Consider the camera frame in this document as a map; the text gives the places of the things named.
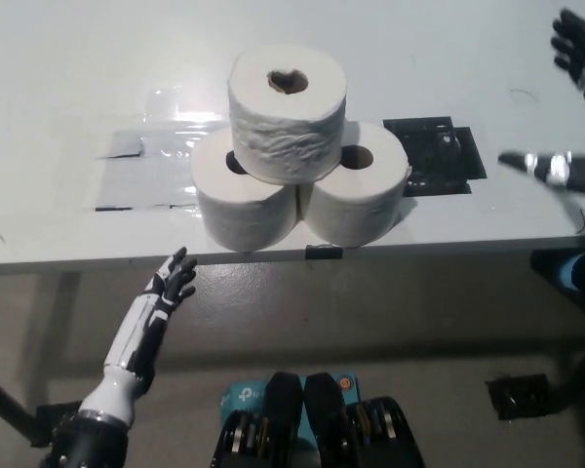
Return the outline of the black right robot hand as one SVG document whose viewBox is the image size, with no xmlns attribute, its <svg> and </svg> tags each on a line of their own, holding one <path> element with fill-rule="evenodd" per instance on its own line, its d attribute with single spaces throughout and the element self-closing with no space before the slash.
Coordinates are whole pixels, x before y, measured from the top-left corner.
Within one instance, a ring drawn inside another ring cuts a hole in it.
<svg viewBox="0 0 585 468">
<path fill-rule="evenodd" d="M 563 9 L 553 29 L 554 63 L 568 74 L 585 101 L 585 19 Z M 555 189 L 585 193 L 585 153 L 506 151 L 497 161 Z"/>
</svg>

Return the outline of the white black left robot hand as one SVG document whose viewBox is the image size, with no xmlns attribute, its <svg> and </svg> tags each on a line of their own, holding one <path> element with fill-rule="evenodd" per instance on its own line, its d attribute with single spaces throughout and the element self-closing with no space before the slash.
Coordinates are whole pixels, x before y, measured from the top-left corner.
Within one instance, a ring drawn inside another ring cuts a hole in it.
<svg viewBox="0 0 585 468">
<path fill-rule="evenodd" d="M 131 304 L 104 363 L 133 374 L 145 393 L 155 376 L 155 363 L 170 318 L 195 293 L 197 260 L 182 247 L 169 256 Z"/>
</svg>

